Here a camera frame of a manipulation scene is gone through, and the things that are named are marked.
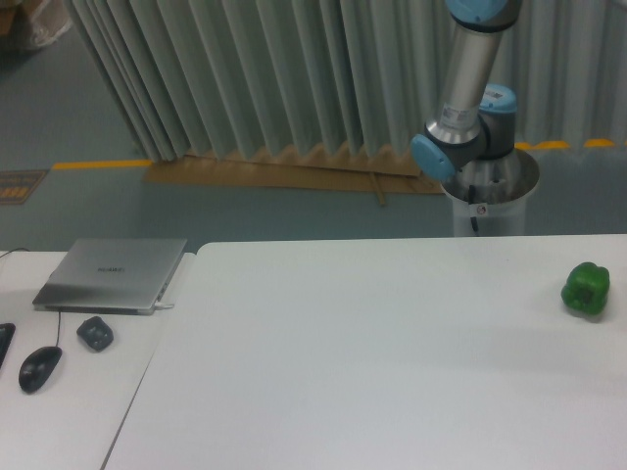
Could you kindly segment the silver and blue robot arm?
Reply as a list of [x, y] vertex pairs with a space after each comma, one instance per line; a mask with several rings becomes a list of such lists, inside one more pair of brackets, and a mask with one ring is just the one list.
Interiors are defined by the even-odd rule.
[[495, 149], [480, 115], [501, 39], [517, 21], [520, 1], [448, 1], [455, 21], [452, 56], [443, 91], [424, 131], [410, 142], [411, 156], [427, 176], [445, 181]]

